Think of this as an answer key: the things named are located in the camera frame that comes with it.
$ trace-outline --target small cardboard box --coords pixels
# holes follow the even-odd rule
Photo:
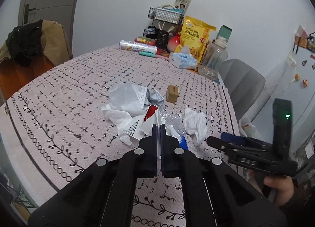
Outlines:
[[[174,85],[169,85],[166,92],[166,101],[170,103],[176,103],[177,98],[178,98],[178,87]]]
[[[294,40],[295,45],[306,48],[308,46],[308,39],[296,36]]]

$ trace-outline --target black lace cloth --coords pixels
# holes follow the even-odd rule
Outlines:
[[[11,58],[20,66],[30,67],[32,58],[43,54],[40,42],[42,20],[25,26],[17,26],[9,33],[6,44]]]

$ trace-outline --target tablecloth pattern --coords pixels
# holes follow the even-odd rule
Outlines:
[[[117,80],[157,89],[165,95],[169,85],[179,88],[175,104],[165,111],[176,114],[191,107],[206,114],[208,136],[221,132],[238,135],[228,91],[221,85],[164,59],[143,57],[117,45],[86,53],[44,73],[15,93],[7,102],[19,141],[10,153],[30,185],[44,201],[84,171],[98,158],[121,158],[136,148],[119,140],[117,128],[105,121],[100,108],[108,103],[108,90]],[[226,157],[203,142],[197,157]],[[185,226],[182,186],[179,178],[138,179],[131,226]]]

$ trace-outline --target pink patterned tablecloth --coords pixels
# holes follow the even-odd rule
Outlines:
[[[117,45],[86,53],[44,73],[8,101],[10,114],[1,113],[0,132],[10,161],[24,188],[40,205],[79,175],[97,158],[121,158],[129,147],[119,140],[116,127],[104,120],[100,108],[108,103],[108,89],[132,81],[165,95],[169,85],[179,88],[176,104],[206,114],[208,135],[239,135],[226,88],[164,59],[143,57]],[[189,149],[199,158],[226,157],[204,142]],[[131,226],[185,226],[179,178],[138,179]]]

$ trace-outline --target yellow snack bag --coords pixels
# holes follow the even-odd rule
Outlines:
[[[181,51],[184,46],[188,46],[190,53],[197,59],[199,64],[210,35],[210,30],[215,31],[216,27],[185,16],[180,44],[176,47],[175,53]]]

